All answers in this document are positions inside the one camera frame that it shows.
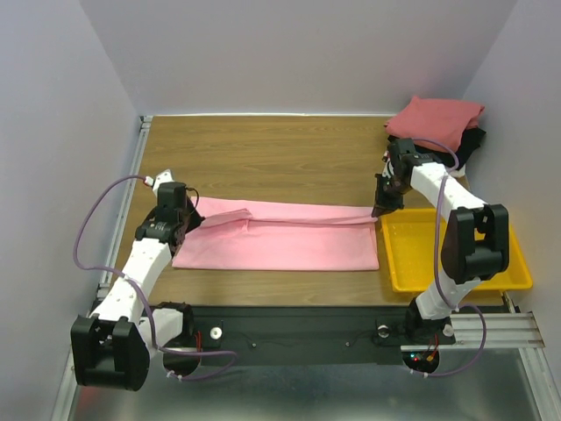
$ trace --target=white wall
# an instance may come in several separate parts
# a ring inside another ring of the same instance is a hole
[[[81,0],[141,114],[461,96],[515,0]]]
[[[0,68],[0,418],[44,420],[99,279],[74,268],[75,232],[125,171],[138,118],[77,0],[2,2]],[[102,217],[89,262],[115,207]]]
[[[561,387],[561,3],[520,0],[465,93],[486,105],[486,144],[470,161],[470,184],[504,203],[534,278],[522,295],[544,336]]]

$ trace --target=yellow bin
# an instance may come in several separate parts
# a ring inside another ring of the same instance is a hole
[[[434,209],[406,209],[381,217],[387,263],[394,291],[421,292],[433,281],[436,214]],[[443,220],[440,225],[441,247],[445,232],[446,223]],[[476,290],[508,291],[532,287],[532,278],[512,226],[509,227],[509,239],[508,269],[495,275],[490,281],[481,283]]]

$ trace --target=pink towel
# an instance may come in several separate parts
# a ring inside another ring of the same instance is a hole
[[[378,269],[372,209],[201,197],[174,268]]]
[[[387,122],[386,131],[398,138],[436,140],[456,152],[465,129],[479,125],[485,107],[458,99],[421,99],[411,102],[397,116]],[[417,140],[416,145],[433,151],[447,152],[442,147]]]

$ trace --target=wooden tabletop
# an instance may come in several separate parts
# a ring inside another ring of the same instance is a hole
[[[374,174],[386,150],[385,118],[349,117],[156,117],[139,173],[171,168],[174,179],[201,196],[283,203],[372,206]],[[430,207],[411,191],[406,207]],[[134,191],[117,257],[121,268],[135,228],[154,206],[152,191]],[[377,224],[380,270],[279,272],[192,270],[168,267],[150,296],[162,301],[209,305],[408,304],[392,291],[386,248]],[[499,293],[468,296],[500,304]]]

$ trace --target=purple cable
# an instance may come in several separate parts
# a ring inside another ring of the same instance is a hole
[[[128,277],[121,270],[118,270],[118,269],[115,269],[115,268],[110,268],[108,266],[91,266],[91,267],[88,267],[88,266],[83,265],[80,262],[80,260],[78,259],[78,247],[80,245],[80,241],[82,240],[82,235],[84,233],[84,230],[86,229],[86,225],[88,224],[92,215],[96,211],[97,206],[99,206],[99,204],[102,202],[102,200],[107,196],[107,194],[115,186],[117,186],[121,182],[125,182],[127,180],[134,180],[134,179],[144,181],[145,177],[143,177],[141,175],[127,175],[126,177],[119,178],[118,180],[113,182],[107,189],[105,189],[103,191],[103,193],[94,202],[93,206],[91,207],[88,214],[84,218],[84,221],[82,222],[82,225],[80,226],[80,229],[78,230],[78,234],[76,235],[76,240],[74,242],[74,249],[73,249],[74,263],[78,268],[80,268],[82,270],[104,270],[106,272],[112,273],[112,274],[114,274],[114,275],[116,275],[120,278],[123,278],[125,281],[127,281],[131,285],[131,287],[137,293],[137,296],[140,299],[140,301],[141,301],[141,303],[144,307],[144,310],[146,312],[146,316],[148,318],[148,322],[150,324],[150,335],[151,335],[151,339],[152,339],[152,346],[154,348],[156,348],[157,350],[159,350],[163,353],[172,353],[172,354],[175,354],[175,355],[183,355],[183,356],[186,356],[186,357],[223,357],[223,356],[230,356],[231,357],[231,360],[228,362],[228,364],[219,368],[218,370],[215,370],[211,373],[207,373],[206,375],[188,375],[188,376],[183,377],[183,376],[180,376],[180,375],[176,375],[173,372],[167,372],[168,375],[172,376],[173,378],[178,379],[180,382],[195,382],[195,381],[200,381],[200,380],[207,380],[211,377],[214,377],[215,375],[220,375],[221,373],[226,371],[228,368],[230,368],[236,362],[236,360],[238,359],[238,354],[237,353],[235,353],[234,351],[208,351],[208,352],[199,353],[199,352],[191,352],[191,351],[178,351],[178,350],[175,350],[175,349],[166,348],[164,346],[159,346],[158,343],[156,342],[156,322],[154,321],[154,316],[153,316],[153,313],[152,313],[152,309],[150,308],[150,304],[148,303],[148,299],[146,298],[146,295],[144,294],[144,292],[142,291],[142,288],[140,288],[138,283],[135,280],[133,280],[132,278]]]
[[[454,151],[452,151],[447,145],[443,145],[442,143],[437,142],[435,140],[431,140],[431,139],[417,139],[417,138],[415,138],[414,140],[422,140],[424,142],[429,142],[433,145],[437,145],[437,146],[442,147],[454,159],[454,167],[451,168],[451,171],[453,171],[455,169],[458,169],[458,167],[459,167],[458,157],[454,153]],[[433,270],[434,270],[435,284],[437,286],[438,295],[440,295],[440,297],[442,298],[442,301],[444,301],[444,303],[451,310],[455,310],[456,307],[453,306],[451,304],[451,302],[448,301],[448,298],[444,295],[444,292],[442,291],[442,285],[440,285],[440,277],[438,276],[438,248],[440,246],[440,219],[441,219],[440,212],[442,211],[442,204],[443,204],[443,201],[444,201],[444,188],[446,187],[446,180],[448,180],[448,176],[443,177],[443,179],[440,183],[440,190],[438,191],[437,222],[435,224],[435,247],[434,247]],[[472,360],[470,362],[465,364],[463,367],[457,368],[457,369],[452,370],[452,371],[447,371],[445,373],[421,373],[421,372],[417,372],[417,373],[420,373],[420,374],[423,374],[423,375],[426,374],[429,377],[447,377],[449,375],[456,375],[456,374],[461,373],[464,370],[468,369],[469,367],[471,367],[481,357],[481,355],[483,354],[483,348],[485,347],[485,343],[486,343],[486,339],[487,339],[487,325],[486,325],[485,317],[483,316],[483,313],[481,312],[481,310],[474,304],[466,303],[466,304],[460,306],[459,308],[463,309],[464,307],[469,307],[469,308],[473,309],[478,314],[479,318],[481,319],[481,325],[482,325],[482,328],[483,328],[483,335],[481,337],[481,344],[479,345],[479,349],[476,352],[475,356],[472,358]]]

